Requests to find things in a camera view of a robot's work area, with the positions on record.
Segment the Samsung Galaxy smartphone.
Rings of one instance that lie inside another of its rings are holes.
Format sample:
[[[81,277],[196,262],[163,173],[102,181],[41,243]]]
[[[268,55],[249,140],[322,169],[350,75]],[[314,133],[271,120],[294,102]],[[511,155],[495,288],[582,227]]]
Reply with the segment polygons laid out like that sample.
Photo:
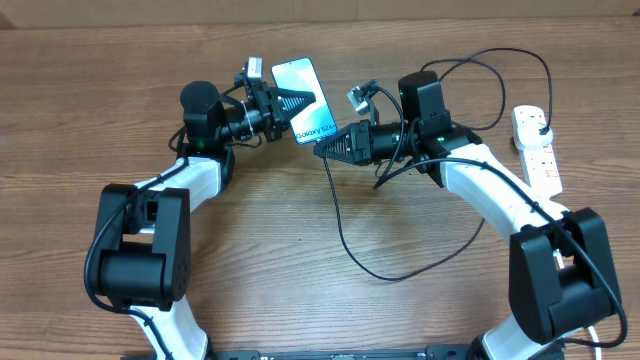
[[[298,144],[315,142],[337,131],[337,123],[309,57],[274,65],[271,73]]]

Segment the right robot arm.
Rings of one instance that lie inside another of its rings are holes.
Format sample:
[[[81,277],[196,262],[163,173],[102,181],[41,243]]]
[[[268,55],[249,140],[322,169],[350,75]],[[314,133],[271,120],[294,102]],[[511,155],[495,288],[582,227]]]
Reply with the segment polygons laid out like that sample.
[[[402,119],[352,123],[314,147],[323,160],[366,166],[407,157],[409,169],[467,201],[509,244],[510,316],[469,345],[430,345],[431,359],[561,359],[567,344],[613,348],[628,320],[602,218],[570,211],[502,166],[454,124],[433,71],[398,82]]]

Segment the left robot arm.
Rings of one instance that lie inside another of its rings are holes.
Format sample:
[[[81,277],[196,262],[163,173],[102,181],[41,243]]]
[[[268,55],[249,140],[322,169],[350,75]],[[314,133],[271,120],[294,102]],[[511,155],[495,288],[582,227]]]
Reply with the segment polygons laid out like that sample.
[[[99,201],[94,239],[84,265],[88,298],[99,308],[136,320],[155,359],[212,359],[210,337],[186,298],[191,272],[191,212],[229,185],[236,146],[254,136],[271,142],[324,103],[302,83],[271,87],[238,74],[239,101],[208,81],[180,94],[183,127],[172,137],[175,164],[133,185],[110,184]]]

